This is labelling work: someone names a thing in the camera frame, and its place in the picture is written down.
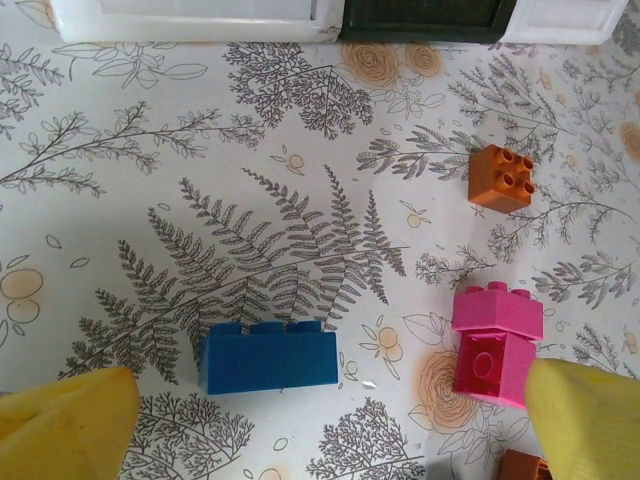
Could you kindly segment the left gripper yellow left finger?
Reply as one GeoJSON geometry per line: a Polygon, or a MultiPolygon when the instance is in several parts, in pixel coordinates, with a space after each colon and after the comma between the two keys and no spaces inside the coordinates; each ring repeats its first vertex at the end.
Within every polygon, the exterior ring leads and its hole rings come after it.
{"type": "Polygon", "coordinates": [[[126,367],[1,397],[3,479],[116,479],[140,395],[126,367]]]}

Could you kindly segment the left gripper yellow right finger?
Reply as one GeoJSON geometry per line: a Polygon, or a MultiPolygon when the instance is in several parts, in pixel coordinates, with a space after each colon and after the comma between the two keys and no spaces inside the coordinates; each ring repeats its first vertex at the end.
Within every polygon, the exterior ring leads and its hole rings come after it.
{"type": "Polygon", "coordinates": [[[528,414],[555,479],[639,477],[639,381],[559,359],[528,374],[528,414]]]}

